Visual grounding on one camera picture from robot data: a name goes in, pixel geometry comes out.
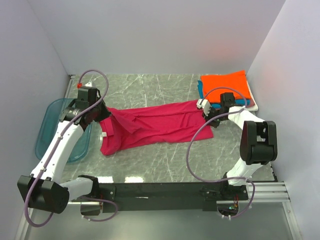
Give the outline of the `pink t-shirt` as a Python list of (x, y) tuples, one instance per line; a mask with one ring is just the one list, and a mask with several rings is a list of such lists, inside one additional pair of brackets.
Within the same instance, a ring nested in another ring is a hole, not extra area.
[(212, 138), (210, 126), (204, 125), (203, 112), (196, 100), (141, 108), (110, 108), (111, 116), (101, 121), (100, 151), (110, 156), (118, 151), (155, 143), (185, 143)]

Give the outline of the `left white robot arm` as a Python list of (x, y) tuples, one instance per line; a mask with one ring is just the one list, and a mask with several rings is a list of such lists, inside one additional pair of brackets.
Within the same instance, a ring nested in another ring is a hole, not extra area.
[(96, 87), (82, 86), (77, 98), (61, 112), (54, 137), (41, 161), (28, 176), (20, 176), (17, 187), (29, 208), (60, 214), (69, 201), (84, 196), (88, 201), (100, 195), (98, 178), (80, 175), (75, 180), (61, 182), (66, 163), (78, 142), (92, 122), (101, 122), (111, 116)]

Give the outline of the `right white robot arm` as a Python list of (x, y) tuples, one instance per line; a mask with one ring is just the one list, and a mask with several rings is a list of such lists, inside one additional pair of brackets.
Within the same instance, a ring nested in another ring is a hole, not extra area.
[(221, 197), (230, 200), (246, 190), (246, 180), (253, 173), (277, 158), (276, 123), (258, 118), (244, 105), (236, 103), (232, 92), (220, 95), (219, 109), (213, 108), (207, 99), (199, 99), (196, 106), (203, 110), (202, 116), (210, 126), (217, 128), (222, 121), (229, 120), (241, 129), (240, 158), (223, 176), (227, 180), (219, 187)]

